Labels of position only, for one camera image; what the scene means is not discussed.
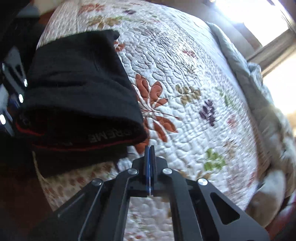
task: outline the white floral quilt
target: white floral quilt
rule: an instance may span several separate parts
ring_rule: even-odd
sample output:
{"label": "white floral quilt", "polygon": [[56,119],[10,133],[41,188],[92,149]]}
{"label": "white floral quilt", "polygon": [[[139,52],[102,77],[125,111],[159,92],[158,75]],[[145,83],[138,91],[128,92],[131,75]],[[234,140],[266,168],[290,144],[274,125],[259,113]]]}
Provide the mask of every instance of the white floral quilt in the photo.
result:
{"label": "white floral quilt", "polygon": [[[130,168],[145,145],[154,145],[170,168],[188,179],[207,178],[245,210],[269,163],[210,28],[198,18],[145,1],[72,0],[54,12],[38,46],[110,28],[120,33],[114,48],[138,95],[149,134],[145,142],[129,147],[119,169]],[[47,179],[38,176],[55,210],[93,178],[109,180],[117,174],[113,164],[103,163]],[[131,198],[125,240],[140,239],[173,240],[167,200]]]}

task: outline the silver screw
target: silver screw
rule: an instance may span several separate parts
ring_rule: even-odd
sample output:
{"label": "silver screw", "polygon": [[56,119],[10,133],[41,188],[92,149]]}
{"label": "silver screw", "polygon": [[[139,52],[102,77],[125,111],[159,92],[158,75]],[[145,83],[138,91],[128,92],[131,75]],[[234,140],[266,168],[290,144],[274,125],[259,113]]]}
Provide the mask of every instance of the silver screw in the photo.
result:
{"label": "silver screw", "polygon": [[128,173],[131,175],[136,175],[138,173],[138,170],[135,168],[130,168],[128,169]]}
{"label": "silver screw", "polygon": [[98,187],[98,186],[100,186],[100,185],[102,184],[102,180],[99,179],[99,178],[95,178],[95,179],[93,179],[93,180],[91,181],[91,183],[92,183],[92,185]]}
{"label": "silver screw", "polygon": [[201,185],[201,186],[205,186],[205,185],[207,185],[207,180],[204,179],[204,178],[200,178],[200,179],[198,179],[197,182],[198,182],[198,184]]}
{"label": "silver screw", "polygon": [[165,168],[165,169],[163,169],[163,174],[166,174],[166,175],[168,175],[168,174],[172,174],[172,169],[171,168]]}

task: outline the quilted stitching pattern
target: quilted stitching pattern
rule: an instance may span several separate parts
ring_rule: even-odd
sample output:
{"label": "quilted stitching pattern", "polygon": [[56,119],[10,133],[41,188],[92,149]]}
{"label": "quilted stitching pattern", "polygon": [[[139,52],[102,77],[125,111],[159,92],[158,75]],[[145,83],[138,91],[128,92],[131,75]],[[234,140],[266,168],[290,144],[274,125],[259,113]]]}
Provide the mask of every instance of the quilted stitching pattern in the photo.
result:
{"label": "quilted stitching pattern", "polygon": [[[100,7],[85,7],[87,4]],[[257,128],[228,77],[202,45],[170,18],[172,12],[194,28],[195,23],[182,12],[148,2],[67,1],[53,14],[38,47],[83,31],[109,28],[119,31],[116,51],[139,96],[149,144],[155,145],[156,155],[165,158],[170,168],[179,170],[186,178],[208,178],[244,210],[256,190],[257,171],[267,165]],[[161,86],[162,91],[153,101],[151,96],[141,94],[136,83],[139,76],[147,80],[144,88],[149,92],[153,86]],[[191,95],[193,90],[198,90],[195,92],[198,98]],[[208,100],[215,109],[213,126],[200,114]],[[165,127],[160,121],[163,118],[174,128]],[[210,151],[217,153],[217,157],[210,155]],[[132,160],[142,155],[135,147],[129,147],[128,152],[129,157],[119,161],[120,170],[131,167]],[[217,160],[224,160],[225,164],[216,165]],[[212,163],[210,167],[205,165],[207,162]],[[93,178],[109,180],[116,175],[113,164],[109,163],[48,179],[38,174],[53,209]],[[125,240],[135,239],[173,240],[166,200],[131,198]]]}

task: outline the bedspread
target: bedspread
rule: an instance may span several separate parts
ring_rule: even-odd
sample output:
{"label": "bedspread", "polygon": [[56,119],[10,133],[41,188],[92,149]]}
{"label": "bedspread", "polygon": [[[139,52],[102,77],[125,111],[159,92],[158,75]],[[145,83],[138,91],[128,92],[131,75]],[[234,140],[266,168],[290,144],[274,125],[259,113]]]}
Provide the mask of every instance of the bedspread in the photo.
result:
{"label": "bedspread", "polygon": [[[115,51],[138,96],[148,139],[128,148],[121,171],[145,145],[184,177],[205,177],[241,209],[269,165],[244,95],[210,28],[198,18],[145,1],[66,1],[52,15],[38,47],[70,34],[112,28]],[[44,179],[55,210],[90,180],[117,175],[103,163]],[[131,198],[125,240],[172,240],[169,203]]]}

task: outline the triangular cutout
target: triangular cutout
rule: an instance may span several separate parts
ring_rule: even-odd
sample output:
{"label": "triangular cutout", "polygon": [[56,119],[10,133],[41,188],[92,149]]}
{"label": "triangular cutout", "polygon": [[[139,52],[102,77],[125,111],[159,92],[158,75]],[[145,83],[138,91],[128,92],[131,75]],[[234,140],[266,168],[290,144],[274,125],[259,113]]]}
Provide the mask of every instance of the triangular cutout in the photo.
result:
{"label": "triangular cutout", "polygon": [[239,214],[220,198],[218,194],[212,192],[210,196],[223,224],[227,225],[239,219]]}

